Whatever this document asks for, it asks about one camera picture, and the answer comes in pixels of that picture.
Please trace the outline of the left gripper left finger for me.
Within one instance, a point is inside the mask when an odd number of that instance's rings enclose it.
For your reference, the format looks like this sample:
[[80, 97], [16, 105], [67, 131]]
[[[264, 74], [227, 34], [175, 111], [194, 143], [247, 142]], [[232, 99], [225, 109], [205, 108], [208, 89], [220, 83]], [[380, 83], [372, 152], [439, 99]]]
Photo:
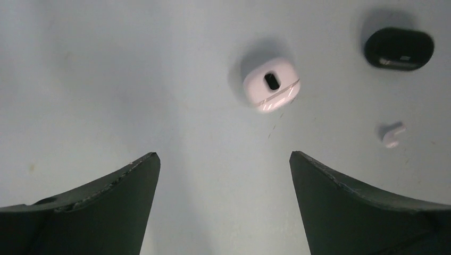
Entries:
[[150, 152], [70, 191], [1, 208], [1, 254], [140, 254], [160, 166]]

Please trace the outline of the black earbud charging case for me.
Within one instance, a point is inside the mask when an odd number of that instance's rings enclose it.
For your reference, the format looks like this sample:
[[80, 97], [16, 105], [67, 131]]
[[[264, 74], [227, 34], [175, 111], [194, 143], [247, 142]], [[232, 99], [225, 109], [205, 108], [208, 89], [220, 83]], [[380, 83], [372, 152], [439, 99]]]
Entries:
[[414, 71], [425, 66], [434, 50], [434, 39], [428, 33], [395, 27], [376, 31], [363, 47], [370, 65], [396, 71]]

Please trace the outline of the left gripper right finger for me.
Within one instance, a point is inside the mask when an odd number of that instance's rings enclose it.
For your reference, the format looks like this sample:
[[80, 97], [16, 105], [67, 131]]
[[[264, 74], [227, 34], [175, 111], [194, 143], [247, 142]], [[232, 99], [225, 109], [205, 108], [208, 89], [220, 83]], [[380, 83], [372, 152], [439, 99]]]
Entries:
[[450, 254], [450, 206], [394, 194], [301, 151], [290, 156], [311, 254]]

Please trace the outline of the white earbud charging case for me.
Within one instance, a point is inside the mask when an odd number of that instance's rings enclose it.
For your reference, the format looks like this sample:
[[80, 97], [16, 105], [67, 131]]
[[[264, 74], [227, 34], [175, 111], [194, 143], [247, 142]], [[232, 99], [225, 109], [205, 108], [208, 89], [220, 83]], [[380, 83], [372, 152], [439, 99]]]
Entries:
[[300, 78], [286, 58], [273, 58], [245, 76], [249, 103], [261, 113], [273, 112], [292, 102], [300, 91]]

